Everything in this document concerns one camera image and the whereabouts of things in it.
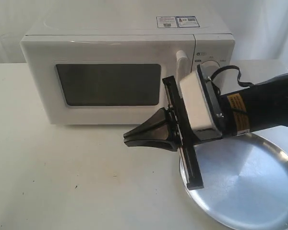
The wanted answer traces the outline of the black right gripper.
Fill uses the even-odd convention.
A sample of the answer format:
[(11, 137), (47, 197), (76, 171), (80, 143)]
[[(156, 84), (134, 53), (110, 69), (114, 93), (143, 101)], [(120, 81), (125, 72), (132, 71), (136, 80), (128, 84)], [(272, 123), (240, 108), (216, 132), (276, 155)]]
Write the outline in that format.
[(144, 123), (125, 133), (124, 143), (128, 147), (152, 147), (179, 151), (187, 189), (202, 189), (204, 182), (194, 147), (218, 138), (204, 141), (197, 138), (190, 127), (184, 101), (179, 95), (174, 76), (166, 77), (162, 82), (168, 100), (167, 107), (158, 109)]

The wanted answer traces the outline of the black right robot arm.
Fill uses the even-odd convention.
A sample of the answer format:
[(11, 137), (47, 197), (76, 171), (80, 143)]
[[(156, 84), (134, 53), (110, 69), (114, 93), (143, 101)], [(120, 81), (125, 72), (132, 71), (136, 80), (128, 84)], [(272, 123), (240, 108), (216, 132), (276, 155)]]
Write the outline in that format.
[(189, 190), (204, 183), (194, 146), (276, 126), (288, 127), (288, 74), (258, 84), (245, 83), (239, 91), (221, 94), (194, 71), (179, 83), (163, 79), (168, 108), (124, 134), (129, 147), (179, 151)]

